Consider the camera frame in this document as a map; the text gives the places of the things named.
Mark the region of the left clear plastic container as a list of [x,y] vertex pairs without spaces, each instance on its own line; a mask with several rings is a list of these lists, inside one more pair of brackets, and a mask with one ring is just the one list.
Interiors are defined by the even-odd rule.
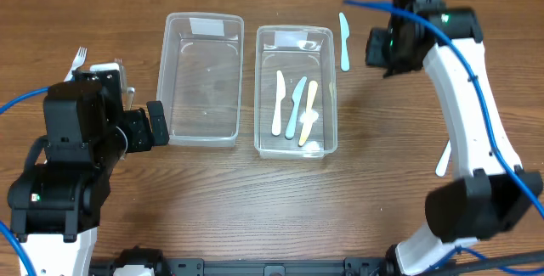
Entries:
[[169,143],[233,147],[240,128],[244,20],[171,13],[165,24],[156,99]]

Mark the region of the light blue plastic knife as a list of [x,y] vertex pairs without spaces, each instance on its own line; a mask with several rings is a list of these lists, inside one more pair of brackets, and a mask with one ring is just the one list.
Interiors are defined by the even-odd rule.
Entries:
[[303,90],[304,90],[306,81],[307,81],[307,77],[303,76],[299,80],[299,82],[297,83],[297,86],[295,86],[292,92],[292,112],[290,114],[290,118],[286,126],[286,133],[285,133],[286,139],[294,138],[296,125],[297,125],[297,118],[298,118],[298,109],[299,109],[299,105],[303,95]]

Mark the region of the clear plastic container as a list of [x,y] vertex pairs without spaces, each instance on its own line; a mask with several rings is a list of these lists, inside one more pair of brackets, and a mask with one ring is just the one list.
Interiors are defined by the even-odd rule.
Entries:
[[171,13],[165,24],[156,99],[169,143],[233,147],[240,128],[244,20]]
[[333,33],[264,25],[256,36],[254,147],[265,159],[322,159],[336,151]]

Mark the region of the thick handled metal fork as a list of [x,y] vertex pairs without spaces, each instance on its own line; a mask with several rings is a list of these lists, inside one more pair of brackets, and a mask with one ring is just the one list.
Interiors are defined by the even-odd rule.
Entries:
[[126,103],[125,103],[125,110],[131,110],[133,105],[133,97],[135,94],[135,88],[134,87],[128,87],[126,92]]

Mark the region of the upright metal fork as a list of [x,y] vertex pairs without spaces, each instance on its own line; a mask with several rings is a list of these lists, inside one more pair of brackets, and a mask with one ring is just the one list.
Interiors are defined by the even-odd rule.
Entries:
[[118,65],[120,75],[121,92],[126,93],[128,91],[127,73],[121,59],[115,58],[114,62]]

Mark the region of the right clear plastic container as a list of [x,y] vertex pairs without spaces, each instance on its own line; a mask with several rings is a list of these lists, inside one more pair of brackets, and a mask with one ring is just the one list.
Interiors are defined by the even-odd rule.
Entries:
[[336,151],[333,33],[264,25],[256,36],[254,147],[265,159],[322,159]]

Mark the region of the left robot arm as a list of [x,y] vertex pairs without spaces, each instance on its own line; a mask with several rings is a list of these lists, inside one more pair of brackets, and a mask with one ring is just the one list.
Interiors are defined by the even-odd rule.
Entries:
[[8,190],[3,227],[23,275],[86,275],[110,178],[125,155],[169,142],[160,101],[133,110],[122,65],[75,69],[46,89],[45,135]]

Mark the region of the white plastic knife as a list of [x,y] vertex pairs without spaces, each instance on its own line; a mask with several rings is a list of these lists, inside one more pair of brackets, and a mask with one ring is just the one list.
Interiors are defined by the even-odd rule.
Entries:
[[281,102],[286,96],[286,84],[281,70],[276,72],[275,111],[273,115],[271,132],[274,136],[281,134]]
[[448,141],[446,143],[443,153],[440,156],[437,166],[435,168],[435,174],[438,177],[443,177],[446,174],[447,168],[450,162],[450,157],[451,157],[451,142]]

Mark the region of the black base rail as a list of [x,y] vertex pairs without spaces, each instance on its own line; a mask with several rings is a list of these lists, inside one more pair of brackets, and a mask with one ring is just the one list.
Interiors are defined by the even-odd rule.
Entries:
[[125,249],[111,260],[93,259],[89,274],[171,276],[370,276],[384,267],[379,257],[346,257],[342,260],[233,260],[205,261],[201,258],[167,258],[159,249]]

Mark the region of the yellow plastic knife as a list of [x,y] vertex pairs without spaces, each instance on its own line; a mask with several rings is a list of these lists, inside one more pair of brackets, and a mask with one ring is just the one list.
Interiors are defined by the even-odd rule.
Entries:
[[314,112],[313,112],[313,104],[315,101],[315,96],[317,94],[318,89],[318,82],[317,81],[311,81],[309,83],[309,88],[307,92],[307,101],[306,101],[306,108],[305,108],[305,115],[304,115],[304,121],[303,121],[303,127],[301,131],[301,135],[298,141],[299,146],[304,146],[306,141],[308,140],[308,137],[311,133],[311,128],[313,126],[313,123],[315,121],[314,119]]

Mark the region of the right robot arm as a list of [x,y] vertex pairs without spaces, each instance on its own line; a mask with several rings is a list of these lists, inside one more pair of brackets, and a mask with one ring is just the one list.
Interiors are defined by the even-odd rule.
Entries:
[[539,208],[543,180],[523,168],[502,126],[474,11],[448,8],[443,0],[391,0],[374,9],[389,12],[390,20],[371,30],[366,64],[383,68],[387,76],[428,74],[454,166],[453,181],[428,194],[425,223],[389,248],[378,272],[447,272],[456,253],[511,230],[530,208]]

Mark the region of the light blue plastic fork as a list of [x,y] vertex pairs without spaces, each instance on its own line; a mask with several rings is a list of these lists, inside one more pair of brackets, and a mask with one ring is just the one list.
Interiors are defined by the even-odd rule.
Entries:
[[68,82],[73,78],[72,72],[74,70],[77,70],[78,68],[80,68],[81,66],[84,65],[86,57],[87,57],[87,51],[88,50],[85,47],[80,47],[78,49],[78,51],[76,53],[76,56],[72,61],[71,68],[69,69],[69,71],[68,71],[68,73],[67,73],[67,75],[65,77],[65,82]]

